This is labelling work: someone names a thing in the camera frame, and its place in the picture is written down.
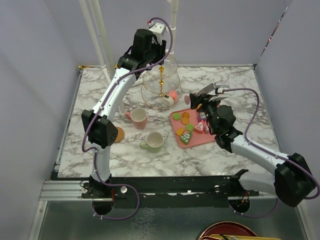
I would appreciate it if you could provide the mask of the pink-handled metal tongs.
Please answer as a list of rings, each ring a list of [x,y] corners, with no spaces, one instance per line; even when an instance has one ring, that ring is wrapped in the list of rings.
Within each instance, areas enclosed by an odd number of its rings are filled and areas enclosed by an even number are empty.
[[[193,94],[209,94],[209,95],[216,95],[220,93],[224,93],[225,90],[229,90],[230,86],[229,85],[218,85],[217,83],[210,83],[209,85],[205,86],[201,90],[194,92]],[[184,102],[187,105],[190,105],[190,97],[189,94],[184,96]]]

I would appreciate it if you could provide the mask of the pink serving tray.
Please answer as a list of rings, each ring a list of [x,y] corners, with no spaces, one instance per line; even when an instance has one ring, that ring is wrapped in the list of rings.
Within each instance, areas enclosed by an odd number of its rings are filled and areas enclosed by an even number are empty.
[[[170,113],[169,115],[169,120],[170,120],[170,124],[172,127],[172,131],[173,131],[173,135],[176,138],[176,143],[177,145],[182,148],[182,149],[186,149],[186,148],[192,148],[195,146],[199,146],[199,145],[203,145],[203,144],[207,144],[207,143],[214,143],[215,139],[214,139],[214,135],[210,135],[210,134],[205,134],[204,132],[202,134],[198,134],[196,132],[193,131],[187,131],[186,130],[186,125],[182,124],[181,119],[182,119],[182,113],[183,112],[188,112],[189,113],[189,124],[193,124],[194,127],[198,124],[198,112],[195,109],[182,109],[182,110],[178,110],[178,111],[173,111],[172,113]],[[174,120],[172,115],[174,113],[180,113],[181,118],[179,120]],[[180,136],[177,136],[175,134],[175,132],[177,131],[178,128],[184,128],[185,132],[184,134],[188,133],[188,132],[192,132],[192,136],[190,138],[190,141],[188,143],[188,145],[183,144],[180,141]]]

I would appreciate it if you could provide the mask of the three-tier glass dessert stand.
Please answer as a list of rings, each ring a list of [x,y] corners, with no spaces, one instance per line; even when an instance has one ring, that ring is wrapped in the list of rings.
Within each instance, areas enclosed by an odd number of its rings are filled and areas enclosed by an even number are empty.
[[[156,110],[166,110],[175,106],[183,95],[181,79],[178,74],[178,63],[173,56],[164,60],[162,65],[157,65],[148,70],[142,77],[141,96],[143,101]],[[165,95],[176,91],[178,100],[172,106],[163,103]]]

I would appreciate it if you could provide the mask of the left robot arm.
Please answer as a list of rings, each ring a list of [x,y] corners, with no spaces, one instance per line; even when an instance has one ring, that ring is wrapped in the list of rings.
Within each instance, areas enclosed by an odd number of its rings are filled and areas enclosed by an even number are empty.
[[[161,65],[166,58],[166,27],[156,23],[148,29],[138,29],[132,46],[118,60],[114,77],[102,98],[91,110],[81,114],[85,135],[84,141],[91,143],[93,167],[91,178],[96,182],[93,191],[97,196],[106,197],[111,186],[106,182],[111,176],[110,150],[115,142],[118,129],[113,121],[116,111],[131,86],[142,72]]]

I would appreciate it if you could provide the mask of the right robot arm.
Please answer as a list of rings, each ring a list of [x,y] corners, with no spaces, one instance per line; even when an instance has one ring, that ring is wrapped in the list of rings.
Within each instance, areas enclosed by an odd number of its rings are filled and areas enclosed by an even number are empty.
[[[264,192],[277,196],[290,207],[320,195],[318,192],[310,195],[320,189],[320,184],[302,155],[287,155],[250,140],[245,132],[234,127],[236,117],[232,107],[222,105],[217,95],[191,93],[187,104],[205,114],[210,134],[221,149],[245,157],[268,171],[262,175],[242,173],[229,184],[234,195],[240,196],[247,190]]]

